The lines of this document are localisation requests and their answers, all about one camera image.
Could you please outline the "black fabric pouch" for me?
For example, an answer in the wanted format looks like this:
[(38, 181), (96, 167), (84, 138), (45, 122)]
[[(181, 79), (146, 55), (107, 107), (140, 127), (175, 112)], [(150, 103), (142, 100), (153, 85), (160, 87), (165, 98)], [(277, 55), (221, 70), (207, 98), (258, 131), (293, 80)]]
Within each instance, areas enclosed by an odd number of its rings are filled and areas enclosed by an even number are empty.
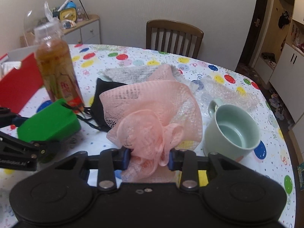
[(111, 128), (109, 125), (107, 125), (105, 121), (103, 104), (101, 103), (99, 95), (101, 95), (103, 92), (106, 92), (108, 90), (115, 89), (125, 85), (126, 85), (125, 83), (112, 82), (112, 81), (108, 82), (98, 78), (96, 81), (96, 90), (95, 90), (95, 95), (92, 105), (90, 107), (85, 107), (84, 109), (85, 114), (88, 114), (91, 117), (84, 118), (81, 117), (80, 115), (77, 115), (77, 118), (80, 119), (81, 121), (84, 121), (93, 129), (102, 132), (108, 132)]

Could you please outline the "pink mesh bath pouf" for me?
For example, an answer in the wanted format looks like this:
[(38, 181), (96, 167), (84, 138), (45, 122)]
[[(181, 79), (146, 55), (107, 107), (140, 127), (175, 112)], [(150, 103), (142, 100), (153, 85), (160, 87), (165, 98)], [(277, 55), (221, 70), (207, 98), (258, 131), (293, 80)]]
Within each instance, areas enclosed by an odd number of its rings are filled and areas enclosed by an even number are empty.
[(173, 148), (194, 150), (203, 122), (192, 90), (176, 80), (148, 80), (99, 95), (110, 131), (107, 139), (131, 150), (123, 182), (171, 182), (167, 168)]

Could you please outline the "grey fluffy cloth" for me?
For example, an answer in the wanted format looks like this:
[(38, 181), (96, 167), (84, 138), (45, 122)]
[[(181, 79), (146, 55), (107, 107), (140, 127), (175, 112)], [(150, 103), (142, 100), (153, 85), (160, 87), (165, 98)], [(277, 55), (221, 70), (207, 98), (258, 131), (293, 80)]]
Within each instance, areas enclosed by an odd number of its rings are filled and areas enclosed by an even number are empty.
[(157, 66), (133, 66), (107, 68), (101, 71), (99, 78), (103, 81), (120, 82), (124, 84), (134, 84), (148, 80), (176, 80), (183, 82), (185, 78), (172, 65), (162, 64)]

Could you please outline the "yellow sponge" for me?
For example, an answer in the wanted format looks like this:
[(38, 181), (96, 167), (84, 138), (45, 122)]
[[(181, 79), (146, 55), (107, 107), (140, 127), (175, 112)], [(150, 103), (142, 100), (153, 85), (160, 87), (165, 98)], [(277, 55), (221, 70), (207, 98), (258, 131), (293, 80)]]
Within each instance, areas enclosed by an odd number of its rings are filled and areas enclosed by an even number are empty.
[(199, 170), (198, 171), (198, 179), (199, 179), (199, 186), (205, 187), (209, 183), (207, 172), (205, 170)]

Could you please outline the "green plastic block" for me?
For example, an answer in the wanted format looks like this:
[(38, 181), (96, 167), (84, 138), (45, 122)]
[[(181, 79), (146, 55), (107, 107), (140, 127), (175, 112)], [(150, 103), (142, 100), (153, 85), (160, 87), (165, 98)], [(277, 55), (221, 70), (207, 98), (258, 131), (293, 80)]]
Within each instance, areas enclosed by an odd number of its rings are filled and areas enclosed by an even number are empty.
[(65, 107), (64, 99), (57, 100), (31, 116), (17, 128), (18, 139), (25, 142), (63, 141), (81, 129), (76, 114)]

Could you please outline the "green ceramic mug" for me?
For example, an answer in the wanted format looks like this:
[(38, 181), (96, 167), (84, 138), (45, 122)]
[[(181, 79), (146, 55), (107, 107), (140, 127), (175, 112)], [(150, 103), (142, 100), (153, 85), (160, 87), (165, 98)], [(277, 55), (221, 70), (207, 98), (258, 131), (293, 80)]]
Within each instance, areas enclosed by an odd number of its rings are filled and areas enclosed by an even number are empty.
[(219, 153), (239, 162), (260, 144), (259, 126), (245, 110), (216, 98), (208, 113), (211, 119), (203, 136), (205, 155)]

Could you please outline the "red white cardboard box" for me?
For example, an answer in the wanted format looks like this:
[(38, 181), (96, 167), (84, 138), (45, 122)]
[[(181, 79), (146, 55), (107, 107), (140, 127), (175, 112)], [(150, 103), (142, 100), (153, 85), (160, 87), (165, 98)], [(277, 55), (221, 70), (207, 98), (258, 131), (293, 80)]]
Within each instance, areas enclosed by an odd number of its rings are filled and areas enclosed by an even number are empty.
[(1, 79), (1, 106), (14, 113), (19, 113), (43, 85), (34, 55), (37, 48), (18, 48), (1, 56), (1, 63), (21, 63), (20, 68), (13, 68)]

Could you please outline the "bubble wrap sheet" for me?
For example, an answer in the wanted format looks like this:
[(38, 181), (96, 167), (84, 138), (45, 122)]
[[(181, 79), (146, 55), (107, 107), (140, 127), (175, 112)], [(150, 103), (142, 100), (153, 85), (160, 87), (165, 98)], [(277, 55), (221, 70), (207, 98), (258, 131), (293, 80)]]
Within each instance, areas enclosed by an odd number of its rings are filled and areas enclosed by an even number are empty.
[(257, 95), (229, 89), (211, 77), (193, 80), (190, 88), (202, 112), (206, 112), (210, 102), (216, 98), (221, 99), (224, 104), (236, 105), (246, 111), (253, 109), (260, 102)]

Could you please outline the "balloon pattern tablecloth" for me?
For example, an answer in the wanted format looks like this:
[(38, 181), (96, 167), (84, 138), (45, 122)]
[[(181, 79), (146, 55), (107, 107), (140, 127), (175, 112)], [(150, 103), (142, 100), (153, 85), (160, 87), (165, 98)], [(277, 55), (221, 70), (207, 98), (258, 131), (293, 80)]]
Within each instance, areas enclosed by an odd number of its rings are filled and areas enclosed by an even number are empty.
[[(253, 149), (237, 156), (194, 152), (221, 132), (203, 126), (199, 105), (171, 65), (177, 55), (141, 48), (71, 45), (75, 76), (84, 98), (98, 88), (103, 68), (135, 71), (134, 62), (159, 61), (142, 83), (103, 93), (99, 110), (111, 129), (84, 123), (71, 149), (67, 132), (50, 144), (27, 171), (1, 169), (1, 227), (293, 227), (296, 197), (291, 165), (282, 165), (285, 143), (266, 121), (252, 125), (227, 111)], [(55, 147), (52, 142), (59, 141)]]

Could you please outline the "amber drink bottle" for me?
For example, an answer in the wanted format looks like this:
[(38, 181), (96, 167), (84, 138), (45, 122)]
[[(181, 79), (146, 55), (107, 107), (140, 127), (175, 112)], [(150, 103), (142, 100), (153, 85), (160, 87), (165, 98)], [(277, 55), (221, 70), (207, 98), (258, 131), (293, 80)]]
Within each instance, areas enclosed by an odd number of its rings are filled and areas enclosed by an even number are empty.
[(85, 105), (61, 23), (48, 22), (35, 28), (34, 34), (35, 59), (51, 101), (64, 99), (75, 111), (82, 111)]

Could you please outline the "floral tissue box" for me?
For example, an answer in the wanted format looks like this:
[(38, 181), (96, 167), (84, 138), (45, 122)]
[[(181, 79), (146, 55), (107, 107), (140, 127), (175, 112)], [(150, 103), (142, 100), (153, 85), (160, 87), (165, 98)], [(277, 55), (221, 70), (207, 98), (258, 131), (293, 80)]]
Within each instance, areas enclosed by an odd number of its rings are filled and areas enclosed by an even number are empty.
[(297, 166), (300, 190), (304, 190), (304, 162)]

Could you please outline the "wooden side cabinet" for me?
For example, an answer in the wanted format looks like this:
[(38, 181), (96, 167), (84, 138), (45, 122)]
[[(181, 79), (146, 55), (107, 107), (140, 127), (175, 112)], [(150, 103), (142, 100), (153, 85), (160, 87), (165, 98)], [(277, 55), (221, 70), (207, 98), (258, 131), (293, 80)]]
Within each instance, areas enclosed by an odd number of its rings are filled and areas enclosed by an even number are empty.
[(76, 23), (76, 27), (64, 29), (63, 39), (68, 44), (101, 44), (101, 23), (96, 14), (90, 14), (90, 19)]

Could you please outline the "wooden dining chair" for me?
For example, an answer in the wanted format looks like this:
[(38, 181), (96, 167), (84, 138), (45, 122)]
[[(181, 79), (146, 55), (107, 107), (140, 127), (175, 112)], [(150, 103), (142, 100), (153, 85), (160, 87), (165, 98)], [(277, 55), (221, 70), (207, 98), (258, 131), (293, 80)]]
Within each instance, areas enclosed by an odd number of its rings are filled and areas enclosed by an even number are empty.
[(146, 23), (146, 49), (196, 59), (204, 32), (187, 23), (172, 20), (150, 20)]

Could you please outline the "tied clear plastic bag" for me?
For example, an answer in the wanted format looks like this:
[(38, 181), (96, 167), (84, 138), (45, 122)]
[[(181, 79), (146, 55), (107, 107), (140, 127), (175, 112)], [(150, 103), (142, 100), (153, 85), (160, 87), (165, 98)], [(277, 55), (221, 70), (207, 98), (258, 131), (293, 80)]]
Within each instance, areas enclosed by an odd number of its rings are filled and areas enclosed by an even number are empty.
[(48, 22), (57, 23), (60, 25), (60, 28), (62, 28), (62, 23), (61, 23), (60, 19), (53, 15), (53, 12), (50, 10), (47, 2), (44, 3), (44, 13), (45, 13), (45, 16), (46, 16)]

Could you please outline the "glass dome terrarium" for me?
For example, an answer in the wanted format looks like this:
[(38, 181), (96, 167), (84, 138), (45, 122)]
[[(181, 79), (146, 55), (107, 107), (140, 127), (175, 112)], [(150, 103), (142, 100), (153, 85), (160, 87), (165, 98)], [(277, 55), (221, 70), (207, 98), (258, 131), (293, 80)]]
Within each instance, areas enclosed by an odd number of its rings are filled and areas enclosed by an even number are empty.
[(23, 26), (24, 32), (33, 32), (36, 27), (39, 27), (48, 20), (43, 9), (31, 9), (24, 16)]

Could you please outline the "dark entrance door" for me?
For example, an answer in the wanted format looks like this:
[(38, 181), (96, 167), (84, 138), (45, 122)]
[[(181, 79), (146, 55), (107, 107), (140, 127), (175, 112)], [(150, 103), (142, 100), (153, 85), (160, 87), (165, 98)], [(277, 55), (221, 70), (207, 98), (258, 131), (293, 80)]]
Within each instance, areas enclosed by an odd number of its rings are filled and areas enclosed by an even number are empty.
[(246, 67), (253, 65), (261, 45), (272, 0), (256, 0), (249, 32), (241, 53), (236, 72), (241, 73)]

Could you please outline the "white wall cabinet unit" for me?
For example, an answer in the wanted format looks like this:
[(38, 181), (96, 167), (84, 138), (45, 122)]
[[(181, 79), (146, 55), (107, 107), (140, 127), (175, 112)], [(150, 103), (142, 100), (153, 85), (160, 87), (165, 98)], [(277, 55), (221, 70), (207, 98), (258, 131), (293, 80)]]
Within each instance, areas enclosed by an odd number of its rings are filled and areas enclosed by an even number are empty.
[(268, 11), (253, 66), (298, 122), (303, 116), (303, 0), (270, 0)]

